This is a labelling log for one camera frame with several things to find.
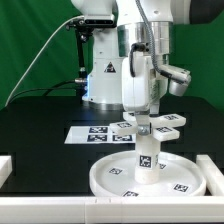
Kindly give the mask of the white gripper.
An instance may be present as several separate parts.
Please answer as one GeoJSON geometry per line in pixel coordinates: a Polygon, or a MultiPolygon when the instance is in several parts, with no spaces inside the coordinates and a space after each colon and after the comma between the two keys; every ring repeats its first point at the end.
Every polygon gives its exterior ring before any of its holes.
{"type": "Polygon", "coordinates": [[[122,104],[125,111],[135,114],[138,134],[147,136],[151,133],[150,117],[147,113],[158,114],[160,99],[166,94],[168,80],[158,75],[151,62],[151,57],[143,53],[133,54],[133,70],[130,73],[129,58],[122,62],[122,104]]]}

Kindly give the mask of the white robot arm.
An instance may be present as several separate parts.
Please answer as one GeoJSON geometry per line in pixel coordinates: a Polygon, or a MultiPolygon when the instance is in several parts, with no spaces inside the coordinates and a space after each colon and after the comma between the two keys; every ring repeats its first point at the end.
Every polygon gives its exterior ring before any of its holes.
{"type": "Polygon", "coordinates": [[[120,136],[182,126],[157,116],[167,92],[181,96],[190,72],[169,64],[174,24],[205,24],[224,11],[224,0],[71,0],[81,12],[75,25],[94,36],[94,69],[85,101],[124,108],[110,128],[120,136]]]}

